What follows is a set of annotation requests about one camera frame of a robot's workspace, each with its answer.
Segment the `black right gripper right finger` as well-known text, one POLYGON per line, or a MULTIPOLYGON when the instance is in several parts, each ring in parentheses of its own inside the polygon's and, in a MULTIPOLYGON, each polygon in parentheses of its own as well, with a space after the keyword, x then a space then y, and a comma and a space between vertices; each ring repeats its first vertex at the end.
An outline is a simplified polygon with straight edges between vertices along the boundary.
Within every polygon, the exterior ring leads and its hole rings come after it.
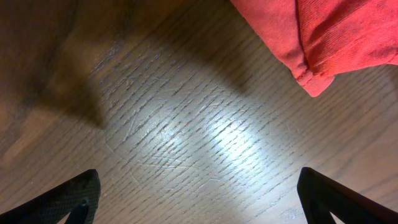
POLYGON ((310 224, 397 223, 397 212, 341 185, 310 167, 303 167, 297 183, 302 208, 310 224))

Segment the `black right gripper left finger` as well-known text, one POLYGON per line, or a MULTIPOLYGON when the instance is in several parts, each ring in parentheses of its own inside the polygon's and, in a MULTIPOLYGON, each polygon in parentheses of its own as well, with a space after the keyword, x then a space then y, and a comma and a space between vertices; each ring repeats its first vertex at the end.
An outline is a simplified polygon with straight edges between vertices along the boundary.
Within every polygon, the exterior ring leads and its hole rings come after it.
POLYGON ((92 224, 101 194, 98 172, 89 169, 38 197, 1 214, 1 223, 92 224))

